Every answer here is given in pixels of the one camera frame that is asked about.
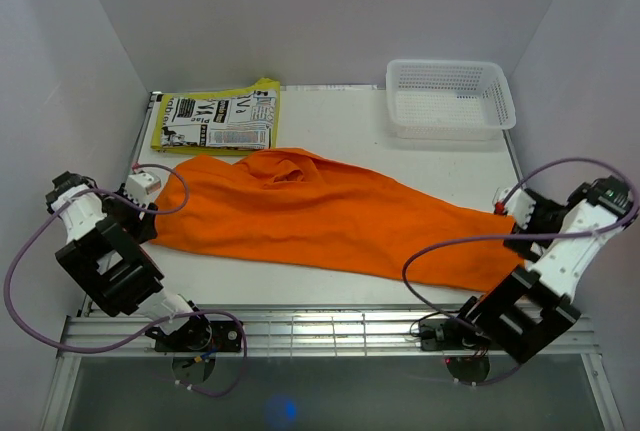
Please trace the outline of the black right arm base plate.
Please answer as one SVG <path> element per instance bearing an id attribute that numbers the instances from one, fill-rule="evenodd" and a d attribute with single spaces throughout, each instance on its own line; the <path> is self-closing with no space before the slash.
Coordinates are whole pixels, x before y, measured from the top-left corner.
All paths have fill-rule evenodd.
<path id="1" fill-rule="evenodd" d="M 487 336 L 471 331 L 453 319 L 420 320 L 417 337 L 420 349 L 424 352 L 499 349 L 499 346 Z"/>

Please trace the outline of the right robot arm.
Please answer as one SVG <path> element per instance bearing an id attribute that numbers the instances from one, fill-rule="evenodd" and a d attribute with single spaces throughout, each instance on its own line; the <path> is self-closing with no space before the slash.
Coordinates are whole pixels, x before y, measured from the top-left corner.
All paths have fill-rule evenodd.
<path id="1" fill-rule="evenodd" d="M 528 190 L 504 189 L 494 210 L 515 224 L 504 246 L 524 262 L 491 291 L 471 298 L 451 326 L 454 341 L 474 348 L 487 338 L 523 364 L 569 330 L 579 280 L 633 217 L 630 188 L 615 176 L 578 187 L 562 205 Z"/>

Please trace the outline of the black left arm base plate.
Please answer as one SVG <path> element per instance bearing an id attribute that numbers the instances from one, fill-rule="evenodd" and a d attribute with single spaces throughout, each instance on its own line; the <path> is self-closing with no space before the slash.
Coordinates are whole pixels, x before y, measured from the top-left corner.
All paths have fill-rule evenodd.
<path id="1" fill-rule="evenodd" d="M 157 352 L 240 352 L 241 336 L 232 321 L 190 318 L 178 330 L 166 334 L 159 326 L 145 332 Z"/>

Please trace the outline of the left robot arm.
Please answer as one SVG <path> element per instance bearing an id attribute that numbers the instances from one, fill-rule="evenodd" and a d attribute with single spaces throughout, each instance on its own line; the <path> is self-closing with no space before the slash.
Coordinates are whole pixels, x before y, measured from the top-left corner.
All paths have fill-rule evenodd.
<path id="1" fill-rule="evenodd" d="M 46 205 L 67 238 L 55 257 L 108 316 L 162 318 L 147 336 L 171 349 L 197 351 L 211 341 L 210 323 L 194 314 L 193 302 L 163 286 L 163 273 L 142 248 L 157 237 L 152 195 L 161 185 L 157 175 L 135 171 L 109 195 L 97 194 L 89 177 L 69 171 L 56 177 Z"/>

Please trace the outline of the orange trousers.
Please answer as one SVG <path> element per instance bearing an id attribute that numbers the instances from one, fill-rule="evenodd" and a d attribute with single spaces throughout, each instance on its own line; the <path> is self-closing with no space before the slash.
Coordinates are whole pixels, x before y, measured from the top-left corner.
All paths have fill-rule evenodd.
<path id="1" fill-rule="evenodd" d="M 479 292 L 521 264 L 501 240 L 511 218 L 302 149 L 259 151 L 232 164 L 191 158 L 156 203 L 156 244 L 192 254 Z"/>

